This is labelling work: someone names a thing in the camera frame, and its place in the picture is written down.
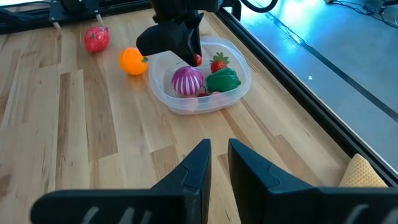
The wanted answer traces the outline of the clear plastic tupperware container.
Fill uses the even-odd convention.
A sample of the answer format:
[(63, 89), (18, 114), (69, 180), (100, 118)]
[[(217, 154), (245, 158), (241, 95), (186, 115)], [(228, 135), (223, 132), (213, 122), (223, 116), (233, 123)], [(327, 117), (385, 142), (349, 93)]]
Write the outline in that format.
[(210, 61), (217, 53), (227, 57), (228, 68), (236, 72), (237, 88), (210, 96), (183, 96), (172, 85), (174, 73), (187, 65), (172, 52), (153, 56), (149, 65), (149, 84), (153, 94), (172, 112), (177, 114), (201, 114), (217, 111), (237, 103), (251, 87), (251, 71), (239, 49), (229, 40), (204, 36), (201, 38), (202, 64), (197, 67), (205, 78), (211, 75)]

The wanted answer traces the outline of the purple white toy onion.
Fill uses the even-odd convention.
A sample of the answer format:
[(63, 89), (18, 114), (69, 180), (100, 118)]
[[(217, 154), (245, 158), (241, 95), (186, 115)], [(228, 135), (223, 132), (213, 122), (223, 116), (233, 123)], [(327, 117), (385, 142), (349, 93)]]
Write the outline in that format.
[(203, 81), (204, 75), (199, 69), (184, 66), (174, 72), (171, 84), (180, 95), (194, 95), (202, 87)]

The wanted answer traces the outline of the large red toy tomato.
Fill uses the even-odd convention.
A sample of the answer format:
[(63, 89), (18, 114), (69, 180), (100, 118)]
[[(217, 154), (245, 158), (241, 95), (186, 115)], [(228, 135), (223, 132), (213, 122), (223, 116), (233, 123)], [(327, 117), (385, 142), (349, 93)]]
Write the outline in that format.
[(104, 50), (110, 43), (109, 28), (96, 26), (89, 28), (84, 37), (85, 49), (89, 53), (98, 53)]

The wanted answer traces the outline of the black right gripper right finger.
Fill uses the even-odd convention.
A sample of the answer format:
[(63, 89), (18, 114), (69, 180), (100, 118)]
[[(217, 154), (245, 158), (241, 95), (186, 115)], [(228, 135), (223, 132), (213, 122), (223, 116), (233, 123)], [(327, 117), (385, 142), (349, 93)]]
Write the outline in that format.
[(314, 224), (317, 191), (237, 139), (228, 142), (229, 176), (242, 224)]

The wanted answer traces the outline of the orange toy fruit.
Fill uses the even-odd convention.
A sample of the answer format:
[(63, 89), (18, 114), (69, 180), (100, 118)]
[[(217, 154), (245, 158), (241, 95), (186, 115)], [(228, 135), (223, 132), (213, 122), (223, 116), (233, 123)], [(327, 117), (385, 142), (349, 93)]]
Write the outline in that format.
[(119, 65), (129, 75), (142, 75), (148, 68), (148, 58), (137, 48), (128, 47), (119, 56)]

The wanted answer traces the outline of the red toy strawberry green leaves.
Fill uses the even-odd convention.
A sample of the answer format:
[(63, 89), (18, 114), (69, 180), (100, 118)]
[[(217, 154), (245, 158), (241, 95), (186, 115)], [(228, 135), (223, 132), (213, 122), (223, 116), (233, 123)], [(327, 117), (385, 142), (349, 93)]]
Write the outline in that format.
[(229, 64), (229, 57), (224, 56), (223, 52), (217, 52), (210, 61), (210, 69), (212, 73), (217, 72), (223, 68), (227, 68)]

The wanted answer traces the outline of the green toy bell pepper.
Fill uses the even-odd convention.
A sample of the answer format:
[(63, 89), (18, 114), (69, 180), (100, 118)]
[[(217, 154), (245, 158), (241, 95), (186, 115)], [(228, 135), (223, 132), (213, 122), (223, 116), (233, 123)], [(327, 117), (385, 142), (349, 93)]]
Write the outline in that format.
[(230, 91), (240, 86), (240, 84), (241, 81), (236, 71), (231, 68), (222, 68), (206, 78), (206, 88), (209, 92)]

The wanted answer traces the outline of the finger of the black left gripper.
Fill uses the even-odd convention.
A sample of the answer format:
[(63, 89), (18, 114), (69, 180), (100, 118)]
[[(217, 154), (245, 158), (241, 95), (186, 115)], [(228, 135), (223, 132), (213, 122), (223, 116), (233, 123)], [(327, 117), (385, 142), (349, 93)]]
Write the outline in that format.
[(196, 55), (202, 56), (199, 26), (201, 20), (203, 19), (203, 16), (204, 13), (189, 12), (186, 19), (186, 26), (190, 31), (190, 37), (188, 41), (188, 46), (190, 47), (190, 50), (188, 53), (187, 63), (194, 67), (198, 66)]
[(136, 40), (143, 56), (171, 51), (186, 63), (192, 63), (192, 30), (184, 23), (164, 22), (147, 28)]

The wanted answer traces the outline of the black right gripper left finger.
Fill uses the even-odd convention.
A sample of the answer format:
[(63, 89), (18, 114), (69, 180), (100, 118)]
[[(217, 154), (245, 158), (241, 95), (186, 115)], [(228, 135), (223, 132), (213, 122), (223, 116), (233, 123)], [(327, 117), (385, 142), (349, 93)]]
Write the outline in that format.
[(163, 193), (153, 224), (207, 224), (211, 189), (211, 141), (202, 139), (180, 164), (156, 183)]

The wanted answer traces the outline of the black frame hook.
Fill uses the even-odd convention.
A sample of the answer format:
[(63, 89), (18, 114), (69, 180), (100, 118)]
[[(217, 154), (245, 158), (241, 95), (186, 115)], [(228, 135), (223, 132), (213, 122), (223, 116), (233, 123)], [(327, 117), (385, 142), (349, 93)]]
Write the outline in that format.
[(222, 7), (230, 7), (231, 14), (237, 19), (241, 20), (242, 5), (240, 0), (223, 0)]

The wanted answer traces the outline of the folded yellow towel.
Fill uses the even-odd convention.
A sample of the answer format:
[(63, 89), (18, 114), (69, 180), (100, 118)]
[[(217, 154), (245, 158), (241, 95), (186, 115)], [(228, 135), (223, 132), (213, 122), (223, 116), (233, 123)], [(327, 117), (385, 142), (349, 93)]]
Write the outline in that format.
[(355, 154), (350, 160), (339, 186), (387, 187), (387, 184), (363, 156)]

